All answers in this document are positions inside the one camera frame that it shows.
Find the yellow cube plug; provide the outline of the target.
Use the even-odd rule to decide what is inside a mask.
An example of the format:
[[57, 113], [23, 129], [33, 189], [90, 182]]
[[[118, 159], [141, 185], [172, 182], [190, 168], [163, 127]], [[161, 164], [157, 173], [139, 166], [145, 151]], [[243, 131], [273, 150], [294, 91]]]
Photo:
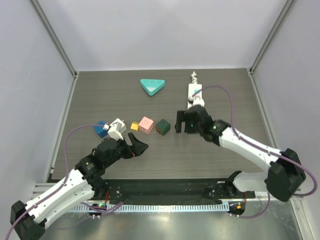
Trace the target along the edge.
[[133, 121], [131, 123], [130, 130], [133, 131], [133, 132], [138, 132], [139, 131], [139, 123]]

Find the dark green cube plug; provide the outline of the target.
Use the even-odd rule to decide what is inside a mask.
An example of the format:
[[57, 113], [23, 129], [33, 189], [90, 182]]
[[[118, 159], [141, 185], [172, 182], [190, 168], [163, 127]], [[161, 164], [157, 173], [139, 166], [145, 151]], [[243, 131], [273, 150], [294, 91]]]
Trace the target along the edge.
[[155, 129], [160, 135], [165, 136], [170, 131], [171, 125], [167, 120], [161, 119], [156, 124]]

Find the pink cube plug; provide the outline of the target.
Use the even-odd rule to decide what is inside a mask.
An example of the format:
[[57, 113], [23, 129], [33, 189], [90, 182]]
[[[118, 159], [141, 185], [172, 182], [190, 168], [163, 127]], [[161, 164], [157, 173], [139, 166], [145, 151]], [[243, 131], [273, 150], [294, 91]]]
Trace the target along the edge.
[[144, 116], [138, 124], [138, 128], [141, 132], [149, 135], [154, 127], [154, 121], [146, 116]]

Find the white cube plug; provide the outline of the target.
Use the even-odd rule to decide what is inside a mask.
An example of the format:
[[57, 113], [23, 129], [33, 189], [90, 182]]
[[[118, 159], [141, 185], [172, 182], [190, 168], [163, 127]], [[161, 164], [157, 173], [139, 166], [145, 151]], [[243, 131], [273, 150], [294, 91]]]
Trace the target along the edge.
[[124, 123], [124, 120], [117, 118], [110, 124], [110, 130], [123, 134], [127, 130], [127, 127]]

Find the white power strip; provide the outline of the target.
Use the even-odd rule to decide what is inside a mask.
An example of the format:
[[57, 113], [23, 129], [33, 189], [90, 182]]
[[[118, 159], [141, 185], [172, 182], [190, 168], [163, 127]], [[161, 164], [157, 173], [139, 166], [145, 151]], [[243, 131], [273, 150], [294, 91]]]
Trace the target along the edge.
[[189, 83], [188, 84], [188, 96], [192, 95], [201, 95], [202, 96], [202, 85], [198, 83]]

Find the blue cube plug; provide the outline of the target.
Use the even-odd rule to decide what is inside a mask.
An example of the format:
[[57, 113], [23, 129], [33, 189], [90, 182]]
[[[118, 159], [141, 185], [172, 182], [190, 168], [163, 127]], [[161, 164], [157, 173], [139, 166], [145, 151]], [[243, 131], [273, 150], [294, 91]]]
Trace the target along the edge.
[[105, 121], [99, 121], [95, 126], [93, 126], [94, 131], [96, 134], [101, 138], [105, 138], [108, 135], [108, 130], [105, 130], [103, 126], [106, 124]]

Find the teal triangular socket adapter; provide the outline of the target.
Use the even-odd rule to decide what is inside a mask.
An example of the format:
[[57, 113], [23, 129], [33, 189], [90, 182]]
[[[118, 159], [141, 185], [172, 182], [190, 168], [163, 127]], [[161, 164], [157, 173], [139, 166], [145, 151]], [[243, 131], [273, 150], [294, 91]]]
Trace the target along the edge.
[[141, 79], [139, 83], [149, 96], [155, 95], [166, 85], [163, 79]]

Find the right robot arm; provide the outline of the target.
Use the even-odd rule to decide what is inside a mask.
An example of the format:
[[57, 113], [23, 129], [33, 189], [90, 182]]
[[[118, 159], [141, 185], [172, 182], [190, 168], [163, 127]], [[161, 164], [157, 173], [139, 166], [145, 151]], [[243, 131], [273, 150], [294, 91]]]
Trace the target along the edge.
[[198, 133], [205, 141], [231, 150], [263, 170], [238, 173], [225, 185], [226, 194], [231, 198], [246, 191], [266, 191], [277, 200], [287, 202], [306, 179], [294, 150], [281, 151], [253, 140], [233, 129], [230, 123], [212, 119], [201, 105], [177, 111], [174, 127], [177, 133], [182, 131], [182, 124], [185, 124], [185, 133]]

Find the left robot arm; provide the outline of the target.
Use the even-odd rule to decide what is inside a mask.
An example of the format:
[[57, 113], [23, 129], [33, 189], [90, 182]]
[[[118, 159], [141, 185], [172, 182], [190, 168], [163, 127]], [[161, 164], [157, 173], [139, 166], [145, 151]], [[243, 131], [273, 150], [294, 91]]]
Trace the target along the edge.
[[106, 195], [107, 183], [102, 178], [106, 169], [120, 159], [142, 155], [148, 144], [128, 133], [131, 144], [124, 139], [105, 138], [91, 153], [82, 158], [66, 176], [38, 197], [11, 207], [10, 232], [21, 240], [38, 240], [46, 229], [70, 208]]

